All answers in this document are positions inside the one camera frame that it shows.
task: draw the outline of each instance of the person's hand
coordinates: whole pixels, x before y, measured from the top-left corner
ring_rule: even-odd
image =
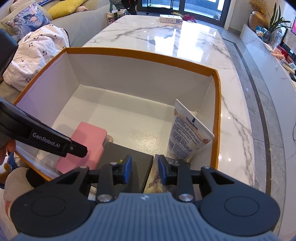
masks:
[[[4,146],[4,147],[2,147],[0,149],[0,165],[2,165],[2,163],[3,163],[4,159],[5,159],[6,150],[8,152],[14,152],[15,147],[16,147],[15,140],[11,140],[6,144],[6,146]]]

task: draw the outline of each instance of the yellow pillow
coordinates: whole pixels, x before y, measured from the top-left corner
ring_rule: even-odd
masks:
[[[73,13],[81,4],[83,4],[86,0],[64,0],[60,1],[50,9],[48,12],[52,16],[53,19],[60,18],[63,16],[67,16]]]

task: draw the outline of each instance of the open cardboard box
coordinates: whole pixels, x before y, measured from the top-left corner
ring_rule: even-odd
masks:
[[[218,167],[221,87],[216,70],[178,58],[117,48],[66,48],[28,84],[15,105],[71,137],[80,122],[107,130],[114,143],[166,154],[179,99],[213,132],[192,169]],[[17,154],[47,180],[58,156],[17,143]]]

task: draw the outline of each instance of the pink phone case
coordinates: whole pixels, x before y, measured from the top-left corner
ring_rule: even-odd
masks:
[[[67,154],[60,157],[56,163],[56,169],[61,173],[66,173],[81,165],[89,166],[90,170],[96,169],[98,162],[103,154],[103,142],[107,135],[105,129],[81,122],[74,131],[71,139],[87,147],[87,155],[83,158]]]

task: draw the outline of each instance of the white marble tabletop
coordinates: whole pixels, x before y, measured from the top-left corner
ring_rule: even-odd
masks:
[[[84,47],[155,52],[214,68],[221,80],[221,136],[218,170],[254,185],[254,147],[242,86],[218,30],[198,24],[160,23],[158,17],[124,16]]]

